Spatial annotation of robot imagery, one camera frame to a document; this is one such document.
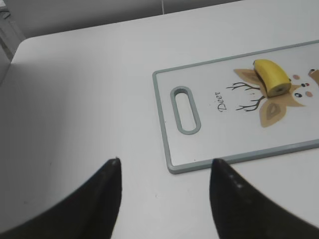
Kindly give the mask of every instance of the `cutting board handle hole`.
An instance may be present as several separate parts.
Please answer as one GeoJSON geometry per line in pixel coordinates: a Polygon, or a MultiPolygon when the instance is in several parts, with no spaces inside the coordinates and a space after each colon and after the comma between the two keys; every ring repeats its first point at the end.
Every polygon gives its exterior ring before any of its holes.
{"type": "Polygon", "coordinates": [[[177,129],[183,134],[197,133],[201,123],[191,90],[184,86],[176,87],[170,96],[177,129]]]}

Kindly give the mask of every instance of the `pink cheek drawing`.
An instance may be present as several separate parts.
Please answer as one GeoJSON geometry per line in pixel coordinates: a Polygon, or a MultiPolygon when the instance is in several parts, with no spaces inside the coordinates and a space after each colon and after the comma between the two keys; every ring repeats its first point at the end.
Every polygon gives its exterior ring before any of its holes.
{"type": "Polygon", "coordinates": [[[312,94],[310,91],[306,91],[306,96],[308,96],[308,97],[312,97],[312,96],[313,96],[313,94],[312,94]]]}

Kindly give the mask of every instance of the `deer illustration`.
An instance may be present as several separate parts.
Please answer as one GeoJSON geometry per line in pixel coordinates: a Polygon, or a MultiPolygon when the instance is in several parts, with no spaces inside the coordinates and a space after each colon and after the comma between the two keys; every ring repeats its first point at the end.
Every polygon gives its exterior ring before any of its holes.
{"type": "Polygon", "coordinates": [[[267,98],[266,89],[259,77],[257,76],[254,70],[249,69],[235,69],[235,73],[245,82],[237,82],[234,83],[231,87],[227,87],[227,89],[238,89],[241,87],[245,87],[245,91],[247,90],[258,90],[261,91],[262,96],[258,100],[252,100],[254,104],[248,106],[239,106],[237,111],[244,110],[246,112],[255,111],[263,99],[266,99],[264,103],[261,105],[259,110],[259,117],[262,127],[269,127],[276,122],[280,121],[286,114],[287,106],[289,107],[303,107],[304,105],[298,103],[294,99],[294,91],[301,87],[300,85],[292,85],[288,94],[284,94],[281,96],[276,96],[273,98],[267,98]]]}

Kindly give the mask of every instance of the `deer ear drawing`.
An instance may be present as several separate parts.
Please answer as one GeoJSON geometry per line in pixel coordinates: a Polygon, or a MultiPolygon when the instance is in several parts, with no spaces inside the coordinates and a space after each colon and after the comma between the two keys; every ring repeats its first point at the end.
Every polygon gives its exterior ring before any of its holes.
{"type": "Polygon", "coordinates": [[[243,80],[251,84],[260,85],[261,82],[254,70],[235,69],[234,72],[243,80]]]}
{"type": "Polygon", "coordinates": [[[261,126],[266,128],[280,121],[286,114],[286,105],[268,100],[259,110],[261,126]]]}

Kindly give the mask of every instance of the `gray wall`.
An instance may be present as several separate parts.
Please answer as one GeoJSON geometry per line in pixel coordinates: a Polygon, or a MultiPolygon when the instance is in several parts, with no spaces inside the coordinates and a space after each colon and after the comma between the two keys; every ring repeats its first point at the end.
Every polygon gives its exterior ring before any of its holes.
{"type": "Polygon", "coordinates": [[[4,0],[26,37],[236,0],[4,0]]]}

